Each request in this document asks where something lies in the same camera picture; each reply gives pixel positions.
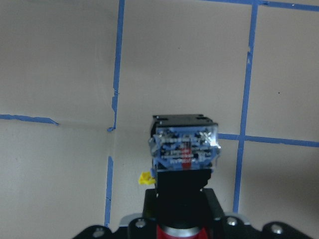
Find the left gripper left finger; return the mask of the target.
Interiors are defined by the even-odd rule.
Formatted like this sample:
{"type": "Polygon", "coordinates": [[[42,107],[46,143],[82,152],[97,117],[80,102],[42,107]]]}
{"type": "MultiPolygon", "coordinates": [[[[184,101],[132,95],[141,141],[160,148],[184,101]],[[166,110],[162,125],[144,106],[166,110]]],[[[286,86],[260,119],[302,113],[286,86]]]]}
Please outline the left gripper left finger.
{"type": "Polygon", "coordinates": [[[115,231],[112,231],[108,226],[92,225],[79,232],[73,239],[128,239],[129,223],[141,217],[142,215],[124,216],[115,231]]]}

